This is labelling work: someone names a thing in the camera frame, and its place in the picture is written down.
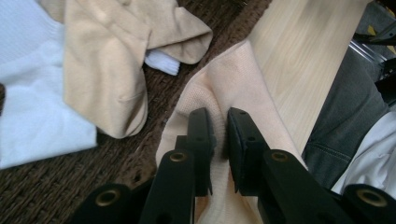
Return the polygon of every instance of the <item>metal grommet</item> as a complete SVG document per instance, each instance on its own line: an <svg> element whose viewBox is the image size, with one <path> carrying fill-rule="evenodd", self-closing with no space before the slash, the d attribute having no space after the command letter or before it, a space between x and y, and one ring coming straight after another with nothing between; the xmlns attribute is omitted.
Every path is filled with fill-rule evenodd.
<svg viewBox="0 0 396 224"><path fill-rule="evenodd" d="M273 152L271 157L274 161L287 161L289 159L288 155L283 152Z"/></svg>
<svg viewBox="0 0 396 224"><path fill-rule="evenodd" d="M96 204L101 207L109 206L120 198L118 189L108 189L96 197Z"/></svg>
<svg viewBox="0 0 396 224"><path fill-rule="evenodd" d="M387 200L382 197L382 195L370 189L358 189L356 190L358 197L364 201L375 207L385 207L388 205Z"/></svg>
<svg viewBox="0 0 396 224"><path fill-rule="evenodd" d="M175 152L171 156L171 161L184 161L187 159L187 155L182 152Z"/></svg>

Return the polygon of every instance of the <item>clamp jaw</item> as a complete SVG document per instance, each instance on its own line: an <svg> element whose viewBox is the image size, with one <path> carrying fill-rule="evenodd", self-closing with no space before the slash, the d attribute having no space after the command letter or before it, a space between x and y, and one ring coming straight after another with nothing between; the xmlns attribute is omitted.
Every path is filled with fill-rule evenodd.
<svg viewBox="0 0 396 224"><path fill-rule="evenodd" d="M259 197L264 223L396 223L396 201L386 192L351 185L341 196L323 189L292 154L268 147L246 111L229 110L228 135L235 192ZM195 197L212 193L215 144L207 111L192 111L187 135L177 137L154 179L134 190L96 189L72 223L193 223Z"/></svg>

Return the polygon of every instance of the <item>white sock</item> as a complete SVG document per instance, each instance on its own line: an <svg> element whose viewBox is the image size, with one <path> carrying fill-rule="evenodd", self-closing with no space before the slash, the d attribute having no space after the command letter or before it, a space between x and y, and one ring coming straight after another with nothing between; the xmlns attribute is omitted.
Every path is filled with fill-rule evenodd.
<svg viewBox="0 0 396 224"><path fill-rule="evenodd" d="M175 58L157 50L148 49L146 52L145 63L155 69L175 76L178 73L180 62Z"/></svg>
<svg viewBox="0 0 396 224"><path fill-rule="evenodd" d="M63 102L64 27L34 0L0 11L0 169L95 147L96 127Z"/></svg>

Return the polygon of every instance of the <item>gray fabric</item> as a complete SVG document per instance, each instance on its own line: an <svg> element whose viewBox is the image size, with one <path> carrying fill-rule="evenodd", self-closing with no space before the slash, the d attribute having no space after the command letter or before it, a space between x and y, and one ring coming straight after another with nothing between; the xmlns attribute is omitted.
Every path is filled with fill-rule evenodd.
<svg viewBox="0 0 396 224"><path fill-rule="evenodd" d="M330 189L345 171L364 135L388 111L373 80L348 50L304 149L309 172Z"/></svg>

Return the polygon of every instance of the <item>black plastic part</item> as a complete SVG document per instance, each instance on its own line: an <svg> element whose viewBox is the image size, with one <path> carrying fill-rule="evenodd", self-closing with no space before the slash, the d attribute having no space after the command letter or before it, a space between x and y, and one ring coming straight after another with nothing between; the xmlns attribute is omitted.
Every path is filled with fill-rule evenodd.
<svg viewBox="0 0 396 224"><path fill-rule="evenodd" d="M385 103L389 106L396 104L396 75L381 79L375 85Z"/></svg>
<svg viewBox="0 0 396 224"><path fill-rule="evenodd" d="M129 207L126 210L128 213L127 223L138 223L153 181L154 179L150 179L132 190Z"/></svg>
<svg viewBox="0 0 396 224"><path fill-rule="evenodd" d="M205 108L190 112L187 137L181 136L180 139L179 137L177 137L177 141L185 142L186 149L192 152L195 158L195 196L206 196L208 191L212 194L210 162L214 155L216 138Z"/></svg>
<svg viewBox="0 0 396 224"><path fill-rule="evenodd" d="M131 191L124 185L104 185L88 196L73 215L71 223L125 223L131 198Z"/></svg>
<svg viewBox="0 0 396 224"><path fill-rule="evenodd" d="M382 62L382 75L384 77L394 76L396 75L396 58L388 59Z"/></svg>
<svg viewBox="0 0 396 224"><path fill-rule="evenodd" d="M139 223L192 223L194 186L193 154L183 149L165 153Z"/></svg>
<svg viewBox="0 0 396 224"><path fill-rule="evenodd" d="M262 173L277 204L268 206L264 192L259 199L262 219L273 217L271 209L281 209L285 223L353 223L326 190L287 151L272 149L264 152Z"/></svg>
<svg viewBox="0 0 396 224"><path fill-rule="evenodd" d="M246 111L233 107L228 111L228 142L235 192L239 190L243 196L258 196L262 154L270 148Z"/></svg>
<svg viewBox="0 0 396 224"><path fill-rule="evenodd" d="M284 224L285 216L279 207L279 204L269 189L268 185L262 184L262 193L259 195L258 209L263 223Z"/></svg>
<svg viewBox="0 0 396 224"><path fill-rule="evenodd" d="M187 149L187 136L178 135L176 137L175 150L186 150Z"/></svg>
<svg viewBox="0 0 396 224"><path fill-rule="evenodd" d="M354 34L353 39L361 44L367 45L383 45L383 46L395 46L396 45L396 35L394 37L377 40L374 41L374 35L361 35L361 34Z"/></svg>
<svg viewBox="0 0 396 224"><path fill-rule="evenodd" d="M356 223L396 223L396 201L380 189L363 184L349 185L341 204Z"/></svg>

